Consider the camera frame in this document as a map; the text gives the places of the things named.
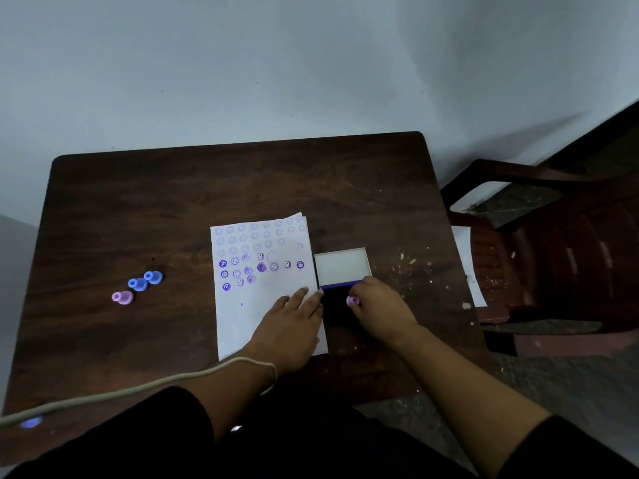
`wire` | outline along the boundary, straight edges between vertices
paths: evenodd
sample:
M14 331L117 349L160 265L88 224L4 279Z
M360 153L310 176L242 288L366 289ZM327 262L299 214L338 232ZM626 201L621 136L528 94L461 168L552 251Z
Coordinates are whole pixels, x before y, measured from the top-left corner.
M116 392L109 392L107 394L88 395L86 397L78 397L76 399L60 400L60 402L46 403L45 405L40 405L38 407L29 409L29 410L23 410L22 412L6 415L4 417L0 417L0 430L6 427L10 427L11 425L15 425L16 423L22 423L23 421L28 420L30 418L39 417L41 415L47 415L53 412L59 412L60 410L68 410L71 408L76 408L76 407L79 407L80 405L86 405L87 403L98 403L98 402L106 402L108 400L121 399L123 397L129 397L130 395L139 394L140 392L145 392L146 390L150 390L151 388L166 385L167 383L171 383L173 381L186 380L189 378L199 378L201 376L210 375L211 373L215 373L215 372L218 372L219 370L226 368L231 363L237 363L237 362L248 362L248 363L252 363L253 365L273 368L273 375L275 376L275 381L273 382L273 385L271 385L269 388L263 391L260 395L267 394L275 386L275 383L277 381L277 370L276 370L276 366L273 363L258 362L250 358L245 358L244 356L238 356L236 358L232 358L231 360L227 362L223 362L221 365L217 365L216 367L209 368L208 370L202 370L200 372L192 372L192 373L180 373L179 375L160 378L159 380L150 381L148 383L144 383L143 385L132 386L131 388L125 388L123 390L118 390Z

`chair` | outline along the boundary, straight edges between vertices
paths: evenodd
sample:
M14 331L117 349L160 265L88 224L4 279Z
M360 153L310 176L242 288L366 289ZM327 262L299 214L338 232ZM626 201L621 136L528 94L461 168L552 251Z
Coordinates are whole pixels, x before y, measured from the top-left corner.
M553 188L562 197L494 229L450 210L488 181ZM599 321L594 333L524 335L484 330L514 356L611 355L639 340L639 174L593 180L547 168L476 160L442 189L451 225L471 227L482 323Z

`white paper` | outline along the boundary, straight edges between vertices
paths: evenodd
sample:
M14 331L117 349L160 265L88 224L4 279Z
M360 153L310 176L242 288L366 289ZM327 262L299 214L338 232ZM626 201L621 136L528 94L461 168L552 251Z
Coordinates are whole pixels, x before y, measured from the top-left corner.
M306 219L288 218L211 227L217 350L239 351L280 296L318 289ZM328 353L322 323L314 354Z
M470 227L459 227L458 225L451 225L452 234L455 237L455 244L457 245L457 251L461 258L461 266L464 268L464 273L468 281L468 287L470 288L470 295L473 298L473 304L477 308L486 307L486 300L484 299L477 278L475 277L475 267L473 266L473 255L470 251Z

